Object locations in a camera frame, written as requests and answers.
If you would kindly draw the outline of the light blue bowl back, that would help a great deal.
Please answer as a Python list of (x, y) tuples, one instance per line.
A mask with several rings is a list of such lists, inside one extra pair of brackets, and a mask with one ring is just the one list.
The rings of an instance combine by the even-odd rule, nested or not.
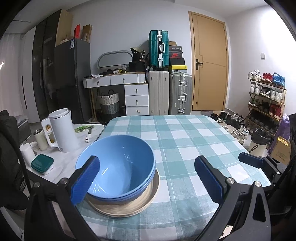
[(99, 159), (100, 169), (87, 193), (103, 202), (138, 198), (156, 172), (151, 146), (135, 136), (114, 135), (95, 141), (80, 154), (75, 168), (81, 168), (90, 156)]

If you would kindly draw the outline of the cream plate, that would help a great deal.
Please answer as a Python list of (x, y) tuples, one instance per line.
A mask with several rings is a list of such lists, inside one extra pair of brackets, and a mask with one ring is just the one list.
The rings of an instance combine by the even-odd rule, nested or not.
[(114, 218), (130, 217), (144, 211), (157, 195), (160, 184), (159, 172), (156, 169), (154, 177), (145, 191), (135, 200), (124, 204), (107, 204), (96, 200), (91, 195), (86, 195), (89, 205), (97, 212)]

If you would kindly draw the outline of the black trash bin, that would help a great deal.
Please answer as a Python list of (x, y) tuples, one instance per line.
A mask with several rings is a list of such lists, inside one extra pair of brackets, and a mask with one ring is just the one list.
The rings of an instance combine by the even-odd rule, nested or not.
[(271, 140), (272, 135), (269, 132), (256, 128), (251, 136), (248, 152), (254, 156), (263, 156)]

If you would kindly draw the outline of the cardboard box on floor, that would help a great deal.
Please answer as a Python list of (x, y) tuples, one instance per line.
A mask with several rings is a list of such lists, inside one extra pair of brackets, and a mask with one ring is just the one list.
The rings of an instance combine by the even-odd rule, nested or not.
[(291, 144), (288, 140), (278, 136), (270, 154), (276, 161), (288, 165), (290, 162)]

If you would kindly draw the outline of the teal checkered tablecloth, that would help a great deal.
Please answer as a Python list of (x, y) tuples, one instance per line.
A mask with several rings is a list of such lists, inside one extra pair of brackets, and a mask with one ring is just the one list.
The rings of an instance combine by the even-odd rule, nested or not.
[(160, 185), (152, 204), (127, 218), (96, 212), (87, 202), (78, 209), (101, 240), (194, 240), (217, 209), (194, 169), (203, 155), (238, 183), (269, 180), (238, 156), (244, 147), (221, 125), (202, 115), (131, 116), (112, 119), (100, 137), (132, 135), (153, 149)]

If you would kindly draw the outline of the purple bag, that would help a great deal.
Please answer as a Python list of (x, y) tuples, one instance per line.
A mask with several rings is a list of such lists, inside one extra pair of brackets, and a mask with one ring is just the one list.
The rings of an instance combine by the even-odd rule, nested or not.
[(283, 119), (280, 122), (280, 125), (276, 131), (276, 134), (273, 138), (273, 142), (269, 147), (268, 151), (271, 152), (276, 144), (276, 139), (278, 137), (283, 137), (286, 140), (290, 139), (290, 117), (284, 114)]

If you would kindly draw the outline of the teal lid food container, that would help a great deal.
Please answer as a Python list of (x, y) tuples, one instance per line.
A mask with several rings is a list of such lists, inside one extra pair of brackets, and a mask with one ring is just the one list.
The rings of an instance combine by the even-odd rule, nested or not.
[(54, 159), (45, 154), (38, 154), (31, 162), (31, 168), (35, 171), (47, 175), (54, 167)]

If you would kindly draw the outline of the green packet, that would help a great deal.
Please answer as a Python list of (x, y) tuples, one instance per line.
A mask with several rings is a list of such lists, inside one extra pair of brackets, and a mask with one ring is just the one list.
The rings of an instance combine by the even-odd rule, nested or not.
[(94, 126), (79, 126), (74, 128), (75, 133), (80, 133), (84, 130), (91, 130), (92, 128), (94, 128)]

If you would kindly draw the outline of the shoe rack with shoes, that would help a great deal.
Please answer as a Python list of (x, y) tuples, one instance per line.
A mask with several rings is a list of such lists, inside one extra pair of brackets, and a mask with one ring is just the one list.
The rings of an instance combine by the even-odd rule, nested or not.
[(285, 78), (277, 73), (263, 73), (259, 70), (250, 71), (249, 114), (246, 127), (252, 133), (256, 128), (274, 136), (283, 118), (285, 109)]

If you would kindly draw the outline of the white electric kettle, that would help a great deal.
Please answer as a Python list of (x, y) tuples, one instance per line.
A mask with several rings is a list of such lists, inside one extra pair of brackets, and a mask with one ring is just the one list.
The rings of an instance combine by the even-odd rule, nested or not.
[[(60, 152), (64, 153), (72, 152), (78, 149), (79, 142), (74, 131), (71, 111), (69, 109), (62, 108), (53, 111), (46, 119), (41, 121), (41, 125), (50, 147), (58, 148)], [(54, 136), (53, 143), (50, 141), (46, 126), (50, 126), (50, 130)]]

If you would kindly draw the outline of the woven laundry basket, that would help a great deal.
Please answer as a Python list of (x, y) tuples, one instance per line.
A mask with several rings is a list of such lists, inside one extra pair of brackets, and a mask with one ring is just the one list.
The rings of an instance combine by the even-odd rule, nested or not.
[(109, 90), (108, 94), (100, 95), (99, 103), (103, 114), (112, 115), (119, 113), (119, 93), (113, 89)]

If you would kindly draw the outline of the white desk with drawers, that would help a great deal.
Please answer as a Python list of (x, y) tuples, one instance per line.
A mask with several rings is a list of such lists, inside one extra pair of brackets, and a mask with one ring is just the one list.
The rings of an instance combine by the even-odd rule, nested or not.
[(119, 110), (126, 116), (149, 115), (149, 87), (144, 72), (91, 75), (83, 79), (90, 91), (92, 109), (100, 108), (99, 96), (113, 89), (119, 93)]

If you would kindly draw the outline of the silver hard suitcase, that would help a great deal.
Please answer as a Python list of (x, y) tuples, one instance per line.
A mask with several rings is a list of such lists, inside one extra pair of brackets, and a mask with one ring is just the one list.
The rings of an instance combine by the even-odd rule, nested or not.
[(169, 115), (189, 115), (192, 110), (192, 76), (187, 73), (170, 74)]

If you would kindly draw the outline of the wooden door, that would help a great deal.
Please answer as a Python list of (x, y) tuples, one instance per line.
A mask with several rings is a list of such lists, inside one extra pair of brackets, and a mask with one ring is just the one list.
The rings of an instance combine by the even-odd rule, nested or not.
[(229, 55), (225, 23), (189, 11), (192, 44), (192, 110), (225, 108)]

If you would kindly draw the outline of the black refrigerator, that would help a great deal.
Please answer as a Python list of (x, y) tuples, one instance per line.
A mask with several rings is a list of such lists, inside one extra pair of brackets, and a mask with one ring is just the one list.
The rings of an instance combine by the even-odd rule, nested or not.
[(89, 92), (83, 79), (90, 76), (90, 44), (72, 39), (55, 47), (54, 70), (59, 108), (72, 111), (72, 122), (86, 123), (91, 117)]

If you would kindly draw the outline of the beige hard suitcase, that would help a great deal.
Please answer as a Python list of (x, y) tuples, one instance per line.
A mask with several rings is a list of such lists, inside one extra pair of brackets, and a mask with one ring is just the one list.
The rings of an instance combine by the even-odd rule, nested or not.
[(170, 75), (167, 71), (150, 71), (149, 115), (169, 114)]

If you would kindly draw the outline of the grey oval mirror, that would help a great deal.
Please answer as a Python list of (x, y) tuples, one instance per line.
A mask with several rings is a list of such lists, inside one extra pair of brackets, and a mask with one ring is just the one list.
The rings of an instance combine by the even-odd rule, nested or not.
[(132, 61), (132, 53), (127, 50), (119, 50), (113, 52), (106, 52), (97, 59), (97, 68), (111, 68), (114, 66), (121, 66)]

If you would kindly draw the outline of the black bag on desk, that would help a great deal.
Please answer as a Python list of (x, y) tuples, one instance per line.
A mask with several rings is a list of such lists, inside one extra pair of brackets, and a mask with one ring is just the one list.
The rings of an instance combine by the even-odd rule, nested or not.
[(130, 48), (132, 52), (132, 61), (129, 62), (130, 72), (145, 72), (147, 67), (146, 54), (139, 48)]

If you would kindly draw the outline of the stack of shoe boxes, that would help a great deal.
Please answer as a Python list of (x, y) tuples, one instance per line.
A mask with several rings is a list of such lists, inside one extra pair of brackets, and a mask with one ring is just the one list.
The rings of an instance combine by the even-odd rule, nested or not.
[(171, 73), (187, 73), (188, 68), (183, 57), (183, 49), (176, 42), (169, 41), (169, 62)]

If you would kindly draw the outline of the teal hard suitcase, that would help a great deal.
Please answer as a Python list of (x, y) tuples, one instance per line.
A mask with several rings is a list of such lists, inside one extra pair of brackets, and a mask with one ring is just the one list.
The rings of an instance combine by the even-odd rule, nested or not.
[(149, 66), (153, 69), (164, 69), (170, 64), (169, 33), (163, 30), (149, 32)]

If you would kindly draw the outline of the white handled knife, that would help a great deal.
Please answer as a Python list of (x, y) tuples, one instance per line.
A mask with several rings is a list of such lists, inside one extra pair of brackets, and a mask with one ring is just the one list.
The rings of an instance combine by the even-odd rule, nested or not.
[(86, 143), (90, 142), (91, 134), (92, 134), (92, 129), (90, 128), (88, 130), (88, 133), (87, 133), (86, 138), (85, 138)]

